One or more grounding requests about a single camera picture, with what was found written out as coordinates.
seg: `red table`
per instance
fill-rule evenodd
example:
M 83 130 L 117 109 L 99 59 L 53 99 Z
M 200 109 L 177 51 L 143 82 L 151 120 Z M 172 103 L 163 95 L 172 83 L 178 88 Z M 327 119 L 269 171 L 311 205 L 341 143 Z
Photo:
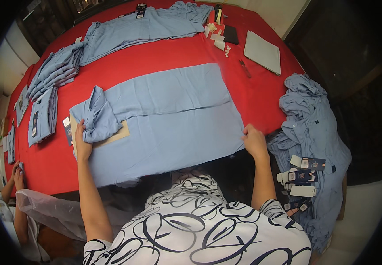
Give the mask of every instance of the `red table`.
M 113 7 L 88 18 L 51 43 L 40 60 L 28 69 L 12 93 L 8 106 L 8 120 L 11 121 L 15 117 L 13 107 L 24 85 L 30 84 L 50 52 L 56 52 L 72 44 L 77 37 L 84 36 L 93 21 L 104 22 L 131 12 L 135 10 L 138 2 L 141 0 Z M 174 2 L 174 0 L 146 1 L 147 6 L 155 8 L 168 8 Z M 257 13 L 228 5 L 224 5 L 223 13 L 228 16 L 224 23 L 236 27 L 239 39 L 239 45 L 228 44 L 232 48 L 229 58 L 225 57 L 224 51 L 214 46 L 213 40 L 206 39 L 203 33 L 194 37 L 135 45 L 104 56 L 81 67 L 75 81 L 59 89 L 56 133 L 30 148 L 28 123 L 31 105 L 29 105 L 20 126 L 16 128 L 15 136 L 16 160 L 25 164 L 28 188 L 45 194 L 78 190 L 73 146 L 67 144 L 62 120 L 69 116 L 69 109 L 72 106 L 89 98 L 95 85 L 106 90 L 137 76 L 214 62 L 220 66 L 223 80 L 244 125 L 252 123 L 264 134 L 278 129 L 286 117 L 279 109 L 279 98 L 286 91 L 283 82 L 294 72 L 303 73 L 303 69 L 284 42 Z M 247 30 L 279 47 L 281 76 L 275 75 L 243 55 Z M 239 59 L 245 62 L 252 78 L 246 76 Z M 13 165 L 8 165 L 6 153 L 5 159 L 6 175 L 10 178 Z

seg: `person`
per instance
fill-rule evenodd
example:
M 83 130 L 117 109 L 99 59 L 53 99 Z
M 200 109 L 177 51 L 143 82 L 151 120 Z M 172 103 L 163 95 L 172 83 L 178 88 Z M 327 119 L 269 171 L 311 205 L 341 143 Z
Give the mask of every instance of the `person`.
M 0 192 L 0 218 L 8 235 L 26 259 L 49 261 L 48 254 L 38 244 L 39 223 L 20 211 L 18 204 L 15 207 L 7 205 L 14 186 L 16 190 L 25 188 L 24 172 L 19 164 L 19 161 L 14 164 L 11 177 Z
M 145 210 L 113 235 L 88 164 L 92 144 L 77 125 L 79 197 L 87 243 L 84 264 L 306 265 L 310 241 L 276 200 L 264 135 L 249 124 L 242 136 L 256 164 L 251 207 L 227 203 L 201 169 L 172 172 L 172 188 L 148 198 Z

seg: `black and white patterned shirt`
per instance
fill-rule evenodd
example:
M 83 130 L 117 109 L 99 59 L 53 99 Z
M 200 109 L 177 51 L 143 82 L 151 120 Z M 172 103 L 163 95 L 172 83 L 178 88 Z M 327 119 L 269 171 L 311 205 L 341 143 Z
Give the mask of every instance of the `black and white patterned shirt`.
M 227 203 L 214 179 L 190 169 L 174 172 L 172 183 L 148 198 L 113 243 L 86 243 L 84 265 L 309 263 L 306 233 L 277 200 L 259 212 Z

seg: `transparent plastic bag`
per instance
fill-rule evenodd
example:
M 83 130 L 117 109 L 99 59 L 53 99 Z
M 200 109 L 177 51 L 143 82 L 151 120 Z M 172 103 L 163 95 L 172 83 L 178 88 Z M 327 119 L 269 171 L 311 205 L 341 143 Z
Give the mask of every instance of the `transparent plastic bag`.
M 16 192 L 17 205 L 37 222 L 48 226 L 67 237 L 86 241 L 85 227 L 78 201 L 58 199 L 30 189 Z M 124 212 L 111 206 L 105 207 L 116 237 L 123 225 L 129 222 L 137 212 Z

